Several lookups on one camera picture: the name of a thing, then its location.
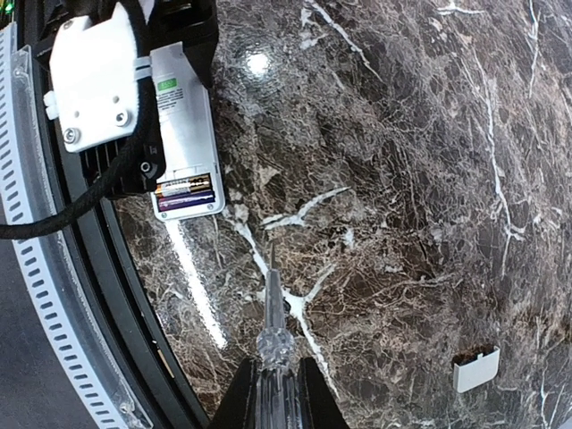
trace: gold and black battery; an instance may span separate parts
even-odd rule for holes
[[[211,190],[213,184],[210,174],[188,177],[178,181],[166,181],[157,185],[155,195],[157,198],[174,197],[180,194],[194,194],[203,190]]]

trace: dark gray surface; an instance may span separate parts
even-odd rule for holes
[[[0,240],[0,273],[0,427],[95,428],[42,330],[10,241]]]

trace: cable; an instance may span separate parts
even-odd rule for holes
[[[119,0],[129,15],[130,25],[135,37],[137,56],[144,57],[150,54],[150,39],[145,16],[138,0]],[[133,134],[120,149],[116,158],[109,164],[109,168],[102,173],[88,190],[70,203],[60,213],[54,214],[33,223],[17,225],[0,225],[0,240],[26,240],[34,237],[60,231],[64,227],[76,222],[85,213],[112,190],[114,184],[129,169],[135,166],[143,147],[148,139],[151,124],[158,123],[155,85],[152,78],[146,77],[138,81],[139,113],[137,125]]]

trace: battery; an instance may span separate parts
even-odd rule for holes
[[[201,174],[200,176],[188,177],[178,181],[159,183],[155,195],[158,198],[168,198],[210,189],[212,189],[211,175]]]
[[[159,198],[157,204],[160,212],[168,212],[170,210],[177,210],[178,208],[183,207],[214,203],[214,201],[215,193],[212,190],[207,190],[196,193],[186,192],[174,197]]]

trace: green label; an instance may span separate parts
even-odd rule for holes
[[[166,89],[175,88],[177,86],[177,80],[175,78],[164,80],[157,84],[157,90],[165,91]]]

